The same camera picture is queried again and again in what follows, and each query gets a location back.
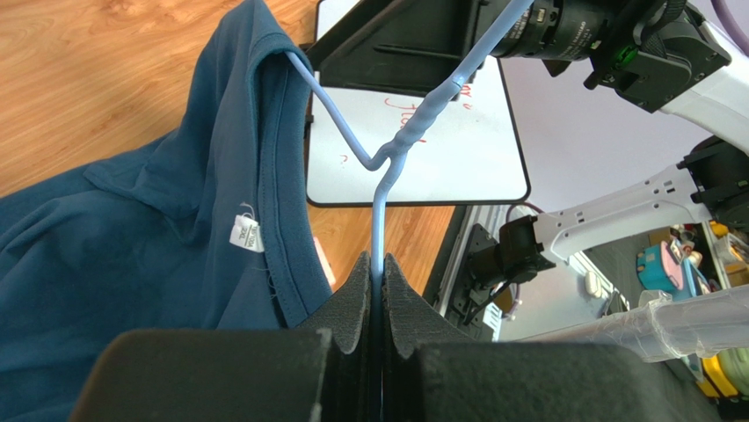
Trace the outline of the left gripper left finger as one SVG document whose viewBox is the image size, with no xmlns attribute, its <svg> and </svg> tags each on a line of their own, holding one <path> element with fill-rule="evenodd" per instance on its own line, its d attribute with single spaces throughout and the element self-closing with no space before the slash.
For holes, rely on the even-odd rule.
<svg viewBox="0 0 749 422">
<path fill-rule="evenodd" d="M 370 257 L 294 329 L 143 329 L 99 356 L 74 421 L 365 421 Z"/>
</svg>

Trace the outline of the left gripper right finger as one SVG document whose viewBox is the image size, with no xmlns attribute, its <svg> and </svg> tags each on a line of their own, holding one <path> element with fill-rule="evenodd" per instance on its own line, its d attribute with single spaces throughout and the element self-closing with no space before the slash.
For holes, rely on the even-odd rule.
<svg viewBox="0 0 749 422">
<path fill-rule="evenodd" d="M 717 421 L 694 385 L 620 346 L 479 342 L 383 261 L 387 421 Z"/>
</svg>

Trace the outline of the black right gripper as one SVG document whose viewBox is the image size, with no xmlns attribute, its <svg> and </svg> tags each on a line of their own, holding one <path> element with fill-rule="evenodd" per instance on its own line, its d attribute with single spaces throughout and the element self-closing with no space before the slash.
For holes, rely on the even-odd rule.
<svg viewBox="0 0 749 422">
<path fill-rule="evenodd" d="M 304 51 L 325 87 L 424 97 L 497 15 L 495 1 L 359 1 Z"/>
</svg>

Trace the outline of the light blue wire hanger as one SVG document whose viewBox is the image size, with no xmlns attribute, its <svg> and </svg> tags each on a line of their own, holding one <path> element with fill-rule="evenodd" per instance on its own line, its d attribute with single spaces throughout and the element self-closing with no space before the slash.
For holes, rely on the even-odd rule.
<svg viewBox="0 0 749 422">
<path fill-rule="evenodd" d="M 382 287 L 384 274 L 384 239 L 386 205 L 389 192 L 399 179 L 409 150 L 425 131 L 433 125 L 447 103 L 460 93 L 468 77 L 473 74 L 491 50 L 531 7 L 532 0 L 512 0 L 500 12 L 487 31 L 470 49 L 455 70 L 436 88 L 431 90 L 417 107 L 413 116 L 399 129 L 393 139 L 384 143 L 373 156 L 362 147 L 353 131 L 345 121 L 335 103 L 315 79 L 311 71 L 302 63 L 296 53 L 287 53 L 286 57 L 308 84 L 325 110 L 331 116 L 346 144 L 368 171 L 379 170 L 386 161 L 389 167 L 382 176 L 374 191 L 371 225 L 371 270 L 370 270 L 370 310 L 368 321 L 369 341 L 367 342 L 367 420 L 382 420 L 382 366 L 384 324 L 382 306 Z"/>
</svg>

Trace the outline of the dark blue t shirt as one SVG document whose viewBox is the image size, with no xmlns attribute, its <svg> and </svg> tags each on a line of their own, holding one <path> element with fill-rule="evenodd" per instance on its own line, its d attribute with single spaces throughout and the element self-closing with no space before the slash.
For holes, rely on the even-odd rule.
<svg viewBox="0 0 749 422">
<path fill-rule="evenodd" d="M 66 420 L 123 332 L 292 328 L 331 296 L 296 52 L 245 1 L 200 53 L 176 129 L 2 198 L 2 420 Z"/>
</svg>

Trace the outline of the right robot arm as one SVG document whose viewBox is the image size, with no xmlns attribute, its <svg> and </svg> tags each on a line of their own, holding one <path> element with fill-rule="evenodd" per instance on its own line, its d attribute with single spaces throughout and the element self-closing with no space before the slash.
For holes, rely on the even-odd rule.
<svg viewBox="0 0 749 422">
<path fill-rule="evenodd" d="M 745 221 L 748 60 L 685 2 L 324 1 L 307 56 L 308 200 L 372 206 L 375 257 L 388 204 L 519 203 L 540 154 L 580 203 L 474 238 L 478 291 Z"/>
</svg>

